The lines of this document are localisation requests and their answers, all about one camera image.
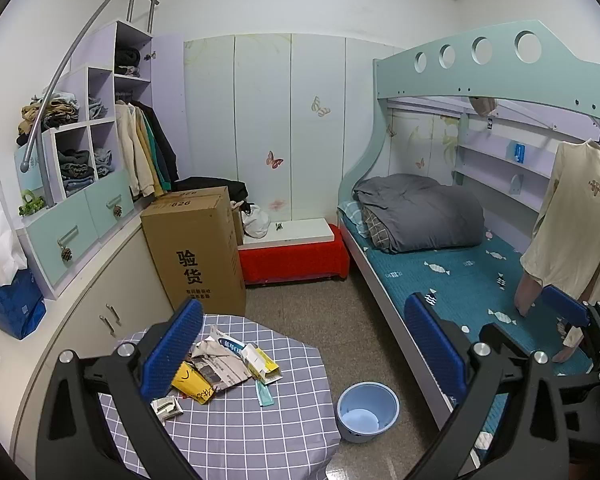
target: cardboard box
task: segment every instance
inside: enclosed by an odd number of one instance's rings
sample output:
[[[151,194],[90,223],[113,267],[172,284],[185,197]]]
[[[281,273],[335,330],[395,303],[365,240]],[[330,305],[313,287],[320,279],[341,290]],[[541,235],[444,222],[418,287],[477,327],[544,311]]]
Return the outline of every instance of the cardboard box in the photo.
[[[246,293],[226,187],[169,193],[140,218],[174,309],[193,297],[207,314],[244,316]]]
[[[242,224],[242,213],[240,208],[234,210],[234,229],[235,229],[235,241],[238,245],[244,243],[244,225]]]

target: tiled floor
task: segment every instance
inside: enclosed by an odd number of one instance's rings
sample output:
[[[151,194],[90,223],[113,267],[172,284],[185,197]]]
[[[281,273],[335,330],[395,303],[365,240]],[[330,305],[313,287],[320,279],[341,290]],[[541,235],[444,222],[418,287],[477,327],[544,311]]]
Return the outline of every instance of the tiled floor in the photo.
[[[330,480],[402,480],[438,430],[359,270],[352,266],[342,282],[250,288],[246,317],[317,347],[334,401],[360,381],[378,381],[396,393],[395,425],[367,444],[341,441],[327,473]]]

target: metal handrail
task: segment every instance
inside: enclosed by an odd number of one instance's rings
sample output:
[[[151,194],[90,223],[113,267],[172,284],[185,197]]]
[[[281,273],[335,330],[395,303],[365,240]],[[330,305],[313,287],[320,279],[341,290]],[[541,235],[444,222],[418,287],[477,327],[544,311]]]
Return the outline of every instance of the metal handrail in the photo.
[[[84,25],[84,27],[82,28],[82,30],[80,31],[78,36],[75,38],[74,42],[69,47],[69,50],[67,50],[66,54],[64,54],[64,57],[62,58],[62,61],[60,62],[60,65],[58,66],[56,73],[54,74],[53,78],[51,79],[51,83],[49,83],[49,86],[45,91],[45,96],[43,97],[42,103],[40,104],[40,110],[38,110],[38,113],[36,114],[36,118],[33,121],[33,126],[31,127],[29,139],[27,141],[27,149],[25,150],[24,157],[22,158],[22,162],[20,163],[20,171],[22,173],[27,173],[27,171],[29,171],[29,162],[31,160],[31,153],[33,152],[33,143],[35,140],[38,140],[38,142],[36,142],[36,153],[38,154],[38,167],[40,168],[40,176],[42,177],[42,187],[43,187],[43,190],[45,193],[45,202],[46,202],[47,208],[51,208],[51,207],[55,206],[56,203],[54,202],[53,194],[51,193],[51,185],[49,184],[49,175],[46,171],[45,150],[42,145],[42,136],[41,136],[42,131],[40,128],[40,123],[42,122],[42,117],[45,115],[46,106],[49,104],[49,101],[51,100],[51,94],[53,93],[54,89],[56,88],[56,84],[58,84],[58,80],[60,79],[60,76],[62,75],[62,72],[64,71],[64,67],[71,59],[72,54],[74,53],[75,49],[78,47],[78,44],[80,43],[82,38],[84,38],[85,34],[87,33],[87,31],[89,30],[91,25],[93,25],[93,22],[100,15],[100,13],[104,10],[104,8],[109,4],[110,1],[111,0],[103,1],[103,3],[98,7],[98,9],[93,13],[93,16],[90,17],[90,19],[86,23],[86,25]],[[126,11],[126,20],[128,22],[130,22],[133,17],[134,1],[135,0],[129,0],[129,6]],[[151,33],[151,29],[154,24],[155,6],[160,4],[160,2],[158,0],[150,0],[150,1],[151,1],[151,7],[149,9],[149,19],[147,22],[147,32],[148,33]]]

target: teal mattress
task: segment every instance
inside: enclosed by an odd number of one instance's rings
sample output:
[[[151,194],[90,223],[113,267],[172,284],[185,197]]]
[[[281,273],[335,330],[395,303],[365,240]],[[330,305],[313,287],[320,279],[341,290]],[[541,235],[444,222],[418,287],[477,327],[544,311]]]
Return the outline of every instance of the teal mattress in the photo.
[[[432,294],[436,313],[462,327],[471,342],[478,341],[484,325],[496,323],[527,352],[543,350],[551,357],[562,348],[554,310],[538,301],[528,316],[518,314],[513,298],[523,272],[520,254],[490,231],[485,231],[483,242],[476,247],[386,254],[360,236],[348,218],[341,218],[403,319],[409,295]],[[566,363],[554,365],[554,371],[579,374],[590,364],[578,350]],[[496,397],[484,431],[494,433],[505,401],[506,395]]]

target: drawer handle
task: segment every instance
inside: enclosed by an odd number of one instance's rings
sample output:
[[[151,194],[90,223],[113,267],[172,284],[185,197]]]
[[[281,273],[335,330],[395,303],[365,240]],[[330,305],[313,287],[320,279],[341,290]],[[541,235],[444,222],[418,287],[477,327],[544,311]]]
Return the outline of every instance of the drawer handle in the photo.
[[[73,226],[67,234],[58,238],[58,246],[60,247],[60,257],[64,262],[70,262],[74,255],[71,252],[71,249],[67,247],[67,243],[71,238],[78,234],[78,226]]]
[[[100,316],[100,320],[105,325],[107,325],[107,328],[109,329],[109,333],[111,334],[111,336],[115,337],[116,336],[116,332],[115,332],[115,330],[113,330],[113,327],[111,326],[111,323],[109,322],[109,320],[106,317],[104,317],[104,316]]]
[[[113,209],[113,216],[120,218],[122,216],[122,208],[118,205],[118,202],[122,200],[122,195],[118,195],[107,202],[107,208]]]
[[[116,312],[116,309],[113,308],[113,306],[111,306],[109,303],[107,303],[107,308],[116,317],[116,323],[118,324],[118,326],[122,326],[122,323],[120,323],[120,316]]]

